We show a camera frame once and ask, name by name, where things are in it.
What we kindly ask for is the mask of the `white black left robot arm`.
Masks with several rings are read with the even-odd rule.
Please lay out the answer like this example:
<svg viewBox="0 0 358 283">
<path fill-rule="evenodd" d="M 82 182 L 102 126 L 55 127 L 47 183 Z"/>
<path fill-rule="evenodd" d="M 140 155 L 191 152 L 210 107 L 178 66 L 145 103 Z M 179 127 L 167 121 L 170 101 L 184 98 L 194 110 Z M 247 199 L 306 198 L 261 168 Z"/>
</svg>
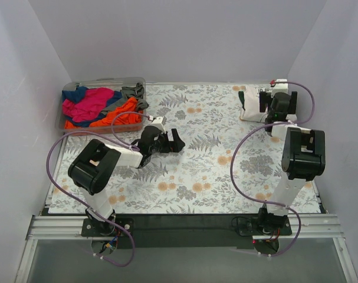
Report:
<svg viewBox="0 0 358 283">
<path fill-rule="evenodd" d="M 74 159 L 68 176 L 82 189 L 86 203 L 86 215 L 92 227 L 101 235 L 111 235 L 115 230 L 115 211 L 110 204 L 106 186 L 116 167 L 141 169 L 155 153 L 179 153 L 185 142 L 176 129 L 171 129 L 173 140 L 157 126 L 146 126 L 140 138 L 132 142 L 136 150 L 117 147 L 92 139 Z"/>
</svg>

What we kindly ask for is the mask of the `white and green t-shirt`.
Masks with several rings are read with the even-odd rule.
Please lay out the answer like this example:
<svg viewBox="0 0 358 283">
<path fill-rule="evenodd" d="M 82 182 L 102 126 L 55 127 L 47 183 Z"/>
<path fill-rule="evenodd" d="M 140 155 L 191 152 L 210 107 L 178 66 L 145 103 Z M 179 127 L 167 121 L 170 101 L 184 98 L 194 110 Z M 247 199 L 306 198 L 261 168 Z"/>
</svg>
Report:
<svg viewBox="0 0 358 283">
<path fill-rule="evenodd" d="M 267 109 L 260 112 L 259 89 L 251 85 L 245 85 L 239 90 L 238 97 L 241 102 L 241 114 L 239 118 L 242 121 L 264 123 L 267 117 Z"/>
</svg>

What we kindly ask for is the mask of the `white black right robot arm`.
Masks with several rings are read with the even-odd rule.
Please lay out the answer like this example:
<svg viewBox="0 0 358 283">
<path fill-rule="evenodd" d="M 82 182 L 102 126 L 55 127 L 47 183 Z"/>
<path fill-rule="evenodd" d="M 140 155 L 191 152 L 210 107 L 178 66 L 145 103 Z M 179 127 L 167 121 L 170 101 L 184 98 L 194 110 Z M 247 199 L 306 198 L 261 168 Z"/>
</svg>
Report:
<svg viewBox="0 0 358 283">
<path fill-rule="evenodd" d="M 266 112 L 265 130 L 284 142 L 281 179 L 270 203 L 258 211 L 257 228 L 263 234 L 277 233 L 289 226 L 289 207 L 307 182 L 323 174 L 326 166 L 326 134 L 290 122 L 296 110 L 297 92 L 275 94 L 260 91 L 260 112 Z"/>
</svg>

